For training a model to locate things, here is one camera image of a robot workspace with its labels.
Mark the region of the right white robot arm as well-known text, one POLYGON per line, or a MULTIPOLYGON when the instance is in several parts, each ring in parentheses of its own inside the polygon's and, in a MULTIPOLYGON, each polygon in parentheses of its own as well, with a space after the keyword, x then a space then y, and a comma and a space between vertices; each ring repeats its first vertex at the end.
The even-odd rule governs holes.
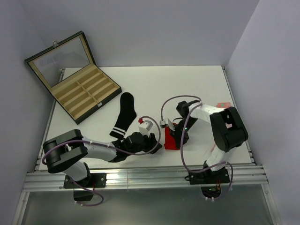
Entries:
POLYGON ((221 170, 234 153, 237 147, 248 140, 248 132, 235 107, 218 108, 203 104, 200 100, 178 103, 176 110, 182 120, 177 125, 169 125, 170 136, 180 149, 180 157, 187 171, 190 173, 203 173, 205 181, 212 183, 219 177, 221 170), (184 160, 183 144, 188 139, 188 131, 198 121, 203 120, 211 125, 215 147, 209 158, 204 162, 203 169, 192 171, 184 160))

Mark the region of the red santa sock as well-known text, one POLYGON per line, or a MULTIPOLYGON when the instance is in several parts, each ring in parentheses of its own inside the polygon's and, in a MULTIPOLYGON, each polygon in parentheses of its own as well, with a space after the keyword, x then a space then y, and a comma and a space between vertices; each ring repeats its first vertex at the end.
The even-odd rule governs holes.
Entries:
POLYGON ((175 146, 174 138, 170 135, 170 129, 168 127, 165 128, 165 143, 164 148, 166 150, 179 150, 180 147, 175 146))

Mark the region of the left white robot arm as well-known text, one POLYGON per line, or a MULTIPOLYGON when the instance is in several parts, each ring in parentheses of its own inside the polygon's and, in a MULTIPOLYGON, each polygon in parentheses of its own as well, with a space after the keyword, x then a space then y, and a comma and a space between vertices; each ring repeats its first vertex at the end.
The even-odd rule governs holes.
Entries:
POLYGON ((118 163, 129 156, 154 154, 161 148, 154 133, 134 132, 114 142, 96 142, 84 137, 79 129, 73 129, 44 142, 42 163, 49 173, 65 173, 69 180, 86 187, 91 183, 91 174, 88 165, 80 161, 82 158, 118 163))

